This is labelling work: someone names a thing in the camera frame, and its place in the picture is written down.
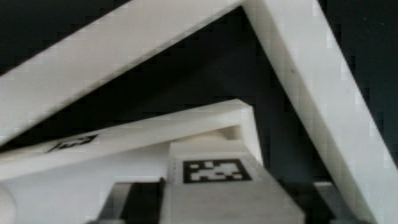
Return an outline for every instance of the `dark background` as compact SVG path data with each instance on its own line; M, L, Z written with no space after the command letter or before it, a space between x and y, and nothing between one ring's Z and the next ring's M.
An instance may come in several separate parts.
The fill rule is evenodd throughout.
M0 0L0 74L125 2ZM398 1L321 3L398 158ZM257 109L266 164L274 176L289 182L329 179L242 9L77 101L0 151L235 98Z

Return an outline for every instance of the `white panel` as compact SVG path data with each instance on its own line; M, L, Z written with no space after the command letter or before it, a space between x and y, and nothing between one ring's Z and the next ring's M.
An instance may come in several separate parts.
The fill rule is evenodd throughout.
M253 107L241 100L230 100L91 132L90 134L100 133L97 139L91 144L75 148L47 153L61 142L58 140L3 153L0 180L228 127L239 127L241 136L250 136L237 138L242 139L258 162L264 163Z
M333 178L361 219L398 223L398 173L317 0L244 4Z
M0 145L239 6L134 0L0 77Z

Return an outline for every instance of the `white frame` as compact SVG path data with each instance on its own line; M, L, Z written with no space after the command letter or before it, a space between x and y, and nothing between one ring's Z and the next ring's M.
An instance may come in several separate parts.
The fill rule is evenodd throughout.
M241 5L351 208L395 224L397 166L317 0L134 0L0 77L0 144Z

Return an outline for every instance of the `white structure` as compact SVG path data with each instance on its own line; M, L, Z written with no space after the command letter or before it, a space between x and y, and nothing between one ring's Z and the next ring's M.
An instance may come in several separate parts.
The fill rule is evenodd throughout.
M47 142L4 154L0 159L0 183L11 192L0 191L0 197L15 197L15 201L0 201L0 207L10 209L0 214L17 214L17 223L86 224L98 218L116 182L148 182L161 178L168 179L162 224L187 223L180 209L193 215L191 223L305 222L303 211L262 166L253 108L239 100ZM223 174L205 174L205 179L214 178L218 183L187 184L182 163L203 159L216 163L221 159L241 160L244 166L237 167L237 161L225 162L218 169ZM226 176L234 180L219 182ZM214 209L203 213L196 209L203 207L198 200L207 194L207 206ZM253 197L262 200L248 207ZM242 206L248 212L232 220L228 214Z
M241 5L351 208L395 224L397 166L315 0L134 0L0 77L0 143Z

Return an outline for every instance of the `white beam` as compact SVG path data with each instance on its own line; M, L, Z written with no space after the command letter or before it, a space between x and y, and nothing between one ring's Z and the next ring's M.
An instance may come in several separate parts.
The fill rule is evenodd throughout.
M360 218L398 223L398 172L317 0L250 0L260 42Z
M0 145L242 0L134 0L0 77Z

